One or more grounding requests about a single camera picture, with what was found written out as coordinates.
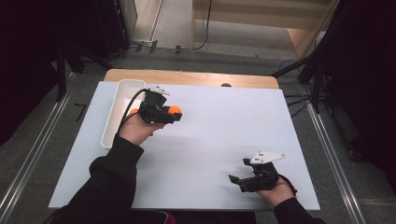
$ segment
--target white table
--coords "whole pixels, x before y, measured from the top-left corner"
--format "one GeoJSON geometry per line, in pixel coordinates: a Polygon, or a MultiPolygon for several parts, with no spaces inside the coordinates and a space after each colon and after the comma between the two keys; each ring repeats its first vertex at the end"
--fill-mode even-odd
{"type": "MultiPolygon", "coordinates": [[[[243,158],[259,150],[285,153],[278,172],[299,190],[305,209],[319,210],[318,199],[290,114],[280,90],[161,85],[171,92],[166,105],[179,105],[180,122],[167,125],[143,145],[137,164],[133,208],[263,210],[269,204],[256,193],[242,193],[228,175],[251,177],[243,158]]],[[[49,203],[62,207],[89,178],[99,156],[115,82],[100,82],[49,203]]]]}

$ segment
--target gray floor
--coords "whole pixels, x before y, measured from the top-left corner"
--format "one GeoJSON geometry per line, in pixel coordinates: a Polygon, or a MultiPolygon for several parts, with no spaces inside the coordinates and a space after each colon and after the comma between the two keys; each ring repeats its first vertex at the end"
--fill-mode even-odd
{"type": "MultiPolygon", "coordinates": [[[[183,11],[180,8],[186,6],[178,6],[177,1],[168,0],[165,1],[164,9],[167,7],[183,11]]],[[[158,24],[155,37],[159,40],[159,47],[168,49],[156,49],[153,53],[149,53],[149,49],[142,49],[139,52],[134,52],[132,49],[122,53],[111,63],[116,67],[131,69],[266,76],[295,60],[290,40],[284,30],[245,27],[246,30],[241,30],[242,32],[238,33],[239,29],[230,27],[231,24],[226,24],[223,28],[220,28],[221,25],[224,25],[220,23],[211,23],[217,25],[218,28],[211,28],[213,33],[210,33],[209,47],[206,46],[203,51],[183,50],[180,54],[175,54],[171,50],[172,46],[187,47],[189,45],[186,42],[186,37],[175,35],[178,34],[177,29],[183,34],[186,33],[186,29],[177,28],[177,26],[176,28],[166,27],[166,22],[173,19],[166,13],[163,13],[162,16],[163,19],[158,24]],[[265,32],[267,37],[259,39],[257,36],[254,37],[253,31],[255,29],[261,29],[258,34],[265,32]],[[230,39],[224,39],[223,36],[230,32],[236,32],[236,35],[233,35],[230,39]],[[244,34],[250,34],[249,41],[244,34]]],[[[199,41],[199,38],[201,38],[198,36],[200,33],[199,27],[202,27],[202,22],[197,21],[196,27],[197,41],[199,41]]],[[[21,197],[15,204],[8,223],[42,223],[52,212],[48,209],[50,197],[82,122],[82,119],[78,120],[81,106],[75,104],[88,105],[97,83],[103,80],[105,74],[106,70],[104,68],[88,62],[86,62],[84,74],[76,74],[76,82],[69,86],[69,89],[72,89],[70,99],[21,197]]],[[[298,74],[299,72],[295,70],[278,79],[283,92],[286,94],[302,92],[301,86],[296,80],[298,74]]],[[[55,88],[43,99],[14,136],[6,144],[0,146],[1,194],[7,191],[7,187],[17,175],[41,128],[44,126],[50,111],[54,107],[56,93],[55,88]]],[[[291,106],[290,113],[294,113],[302,106],[303,104],[291,106]]],[[[393,211],[396,206],[396,198],[384,175],[370,163],[351,161],[347,155],[347,144],[344,142],[336,122],[326,113],[323,107],[320,111],[337,157],[342,163],[347,179],[360,202],[366,223],[395,223],[396,214],[393,211]]],[[[293,118],[293,124],[321,206],[321,210],[313,212],[312,215],[322,217],[328,223],[353,223],[349,218],[344,200],[307,109],[302,110],[293,118]]],[[[257,219],[259,224],[276,223],[271,211],[257,212],[257,219]]]]}

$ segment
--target white plastic tray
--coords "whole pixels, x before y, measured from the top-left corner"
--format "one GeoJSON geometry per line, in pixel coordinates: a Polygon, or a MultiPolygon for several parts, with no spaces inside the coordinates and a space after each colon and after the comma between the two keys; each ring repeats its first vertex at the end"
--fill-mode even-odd
{"type": "MultiPolygon", "coordinates": [[[[111,148],[113,145],[114,134],[119,128],[121,118],[125,112],[126,107],[131,102],[134,95],[146,87],[146,82],[143,80],[125,79],[119,82],[116,94],[114,95],[111,111],[108,115],[105,130],[102,136],[102,147],[111,148]]],[[[131,106],[139,108],[143,99],[143,93],[139,94],[131,106]]]]}

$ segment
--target black device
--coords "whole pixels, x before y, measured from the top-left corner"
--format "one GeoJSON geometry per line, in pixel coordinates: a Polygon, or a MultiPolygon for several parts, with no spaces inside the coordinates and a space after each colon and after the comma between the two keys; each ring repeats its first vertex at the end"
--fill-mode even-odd
{"type": "Polygon", "coordinates": [[[166,98],[156,91],[146,91],[146,95],[140,104],[138,113],[142,117],[145,123],[173,123],[174,121],[180,121],[180,113],[170,113],[169,108],[171,106],[163,105],[166,98]]]}
{"type": "Polygon", "coordinates": [[[253,168],[253,177],[240,179],[228,175],[233,184],[239,185],[242,192],[255,192],[262,189],[273,189],[279,179],[279,174],[271,162],[265,164],[251,164],[250,159],[243,159],[244,164],[253,168]]]}

